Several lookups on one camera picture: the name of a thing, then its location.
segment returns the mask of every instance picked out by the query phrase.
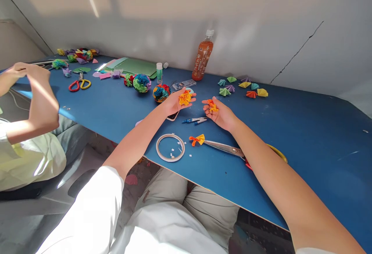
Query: scissors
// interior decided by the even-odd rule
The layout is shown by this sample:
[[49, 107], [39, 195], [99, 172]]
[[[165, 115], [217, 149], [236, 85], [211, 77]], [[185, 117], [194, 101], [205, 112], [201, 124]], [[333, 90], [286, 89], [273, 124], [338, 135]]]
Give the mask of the scissors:
[[89, 80], [84, 79], [84, 74], [83, 72], [79, 73], [79, 80], [74, 81], [70, 86], [69, 86], [69, 91], [75, 92], [78, 91], [79, 89], [87, 89], [92, 85], [92, 83]]
[[[219, 149], [221, 151], [236, 155], [243, 159], [245, 161], [245, 165], [252, 170], [251, 165], [249, 165], [248, 160], [245, 158], [243, 151], [240, 148], [234, 148], [232, 146], [228, 146], [225, 144], [217, 143], [217, 142], [212, 142], [212, 141], [204, 141], [204, 144], [207, 144], [208, 146], [211, 146], [213, 148]], [[267, 144], [277, 155], [279, 155], [286, 163], [288, 163], [287, 158], [282, 154], [278, 149], [274, 148], [273, 146]]]

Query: tissue paper ball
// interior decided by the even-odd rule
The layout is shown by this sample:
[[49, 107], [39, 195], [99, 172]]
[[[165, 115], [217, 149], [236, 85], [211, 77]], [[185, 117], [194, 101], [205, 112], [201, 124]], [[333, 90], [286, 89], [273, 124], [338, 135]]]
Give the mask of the tissue paper ball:
[[160, 84], [154, 88], [152, 95], [154, 96], [156, 102], [162, 103], [171, 94], [170, 92], [171, 91], [168, 85]]
[[140, 93], [147, 92], [151, 87], [150, 78], [145, 74], [138, 74], [133, 79], [133, 87]]

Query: plastic bottle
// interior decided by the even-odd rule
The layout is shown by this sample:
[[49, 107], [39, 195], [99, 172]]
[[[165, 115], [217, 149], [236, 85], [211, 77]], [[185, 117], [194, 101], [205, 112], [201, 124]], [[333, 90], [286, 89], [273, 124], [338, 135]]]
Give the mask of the plastic bottle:
[[207, 30], [205, 34], [205, 39], [203, 42], [200, 43], [198, 48], [198, 54], [196, 56], [196, 61], [194, 65], [194, 70], [192, 74], [192, 78], [195, 81], [200, 81], [204, 77], [205, 68], [207, 67], [209, 56], [212, 53], [213, 49], [213, 42], [212, 36], [214, 34], [214, 30]]

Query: yellow origami piece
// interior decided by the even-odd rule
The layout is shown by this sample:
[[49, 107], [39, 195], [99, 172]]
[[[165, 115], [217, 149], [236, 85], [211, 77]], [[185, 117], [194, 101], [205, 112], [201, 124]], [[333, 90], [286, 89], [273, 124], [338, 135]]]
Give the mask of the yellow origami piece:
[[193, 143], [191, 144], [192, 146], [195, 146], [196, 142], [198, 142], [200, 145], [202, 145], [205, 141], [204, 134], [199, 135], [198, 137], [194, 138], [193, 136], [189, 137], [189, 140], [192, 140]]
[[243, 82], [239, 85], [241, 88], [247, 88], [251, 83], [250, 82]]
[[268, 97], [269, 93], [266, 91], [266, 89], [257, 89], [257, 95], [261, 97]]
[[189, 93], [189, 90], [185, 90], [183, 94], [181, 94], [179, 97], [179, 104], [180, 105], [189, 105], [191, 101], [191, 94]]

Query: white sleeve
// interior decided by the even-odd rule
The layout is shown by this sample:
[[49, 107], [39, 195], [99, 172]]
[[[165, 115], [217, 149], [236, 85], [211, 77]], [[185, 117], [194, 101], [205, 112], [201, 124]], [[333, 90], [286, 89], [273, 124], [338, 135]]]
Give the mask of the white sleeve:
[[123, 188], [124, 181], [114, 168], [99, 168], [37, 254], [108, 253]]

